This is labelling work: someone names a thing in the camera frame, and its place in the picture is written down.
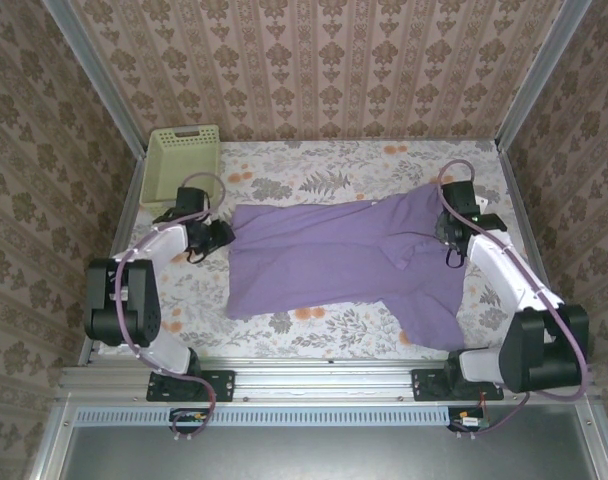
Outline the aluminium lower frame bar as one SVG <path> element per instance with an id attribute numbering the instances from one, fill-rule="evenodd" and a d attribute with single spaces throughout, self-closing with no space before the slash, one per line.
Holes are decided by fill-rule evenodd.
<path id="1" fill-rule="evenodd" d="M 587 394 L 576 403 L 582 436 L 597 480 L 608 480 L 608 417 L 599 397 Z"/>
<path id="2" fill-rule="evenodd" d="M 45 424 L 29 480 L 60 480 L 74 432 L 77 408 L 69 398 L 57 400 Z"/>

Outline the green plastic basket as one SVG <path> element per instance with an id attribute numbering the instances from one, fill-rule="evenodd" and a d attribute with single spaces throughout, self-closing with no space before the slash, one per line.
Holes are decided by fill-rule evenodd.
<path id="1" fill-rule="evenodd" d="M 160 128 L 151 132 L 140 191 L 140 206 L 159 216 L 174 205 L 177 189 L 195 173 L 220 174 L 217 125 Z"/>

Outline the purple t-shirt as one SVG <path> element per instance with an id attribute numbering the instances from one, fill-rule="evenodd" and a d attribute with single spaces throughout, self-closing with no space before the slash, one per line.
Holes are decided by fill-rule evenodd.
<path id="1" fill-rule="evenodd" d="M 382 302 L 412 342 L 460 349 L 465 270 L 448 266 L 435 236 L 441 212 L 434 184 L 376 201 L 240 204 L 232 216 L 226 315 Z"/>

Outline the floral tablecloth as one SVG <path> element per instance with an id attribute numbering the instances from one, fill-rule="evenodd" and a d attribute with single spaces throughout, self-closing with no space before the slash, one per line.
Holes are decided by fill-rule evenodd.
<path id="1" fill-rule="evenodd" d="M 473 178 L 490 212 L 507 225 L 522 255 L 515 185 L 491 140 L 225 142 L 220 213 L 239 204 L 288 206 L 375 201 L 431 183 Z M 201 357 L 436 359 L 408 337 L 384 305 L 335 304 L 230 320 L 228 258 L 217 251 L 192 265 L 176 257 L 158 277 L 165 330 Z"/>

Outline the small circuit board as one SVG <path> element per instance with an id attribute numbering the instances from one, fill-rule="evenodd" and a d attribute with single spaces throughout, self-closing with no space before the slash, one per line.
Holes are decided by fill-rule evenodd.
<path id="1" fill-rule="evenodd" d="M 490 427 L 490 421 L 482 407 L 471 409 L 449 408 L 448 428 L 455 433 L 478 432 Z"/>
<path id="2" fill-rule="evenodd" d="M 209 419 L 208 408 L 178 408 L 169 413 L 169 428 L 180 435 L 195 434 Z"/>

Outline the aluminium mounting rail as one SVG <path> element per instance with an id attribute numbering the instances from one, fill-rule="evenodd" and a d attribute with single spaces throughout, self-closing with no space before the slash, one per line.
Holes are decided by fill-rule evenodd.
<path id="1" fill-rule="evenodd" d="M 235 372 L 230 406 L 392 406 L 413 399 L 414 370 L 442 370 L 441 360 L 206 358 L 205 370 Z M 55 401 L 145 405 L 150 371 L 126 356 L 98 356 L 66 368 Z"/>

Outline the grey metal panel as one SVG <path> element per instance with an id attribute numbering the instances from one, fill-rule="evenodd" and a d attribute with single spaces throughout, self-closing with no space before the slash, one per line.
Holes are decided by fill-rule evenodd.
<path id="1" fill-rule="evenodd" d="M 435 427 L 81 428 L 62 480 L 596 480 L 572 422 L 487 437 Z"/>

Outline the aluminium frame post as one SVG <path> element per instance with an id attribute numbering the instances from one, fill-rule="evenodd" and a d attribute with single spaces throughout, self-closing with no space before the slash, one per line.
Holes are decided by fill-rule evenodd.
<path id="1" fill-rule="evenodd" d="M 592 0 L 564 0 L 495 135 L 499 152 L 506 152 L 513 143 L 591 3 Z"/>
<path id="2" fill-rule="evenodd" d="M 100 58 L 79 15 L 69 0 L 43 0 L 47 10 L 85 71 L 122 138 L 138 162 L 146 155 L 146 144 L 128 110 L 124 96 L 112 79 L 109 67 Z"/>

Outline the aluminium table side rail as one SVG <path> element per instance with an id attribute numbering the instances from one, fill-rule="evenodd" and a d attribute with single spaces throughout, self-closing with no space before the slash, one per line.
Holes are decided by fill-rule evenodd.
<path id="1" fill-rule="evenodd" d="M 498 150 L 498 155 L 503 174 L 507 183 L 508 193 L 511 197 L 511 201 L 513 204 L 516 221 L 519 227 L 520 235 L 522 237 L 524 251 L 528 259 L 528 263 L 532 268 L 533 272 L 542 281 L 542 283 L 551 291 L 553 291 L 537 246 L 535 235 L 533 233 L 528 218 L 528 213 L 524 201 L 522 199 L 522 195 L 515 174 L 513 172 L 508 153 L 504 150 Z"/>
<path id="2" fill-rule="evenodd" d="M 144 175 L 145 155 L 137 158 L 129 188 L 124 200 L 109 256 L 123 252 L 128 246 L 139 211 L 139 196 Z"/>

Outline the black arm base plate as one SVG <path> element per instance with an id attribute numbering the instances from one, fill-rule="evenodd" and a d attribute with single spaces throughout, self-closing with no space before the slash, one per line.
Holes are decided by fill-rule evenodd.
<path id="1" fill-rule="evenodd" d="M 501 387 L 491 382 L 470 382 L 440 369 L 411 371 L 413 398 L 429 401 L 499 401 L 504 399 Z"/>
<path id="2" fill-rule="evenodd" d="M 231 402 L 235 388 L 235 372 L 232 370 L 206 370 L 203 379 L 211 385 L 217 402 Z M 148 402 L 209 402 L 204 385 L 191 380 L 179 380 L 152 373 L 146 393 Z"/>

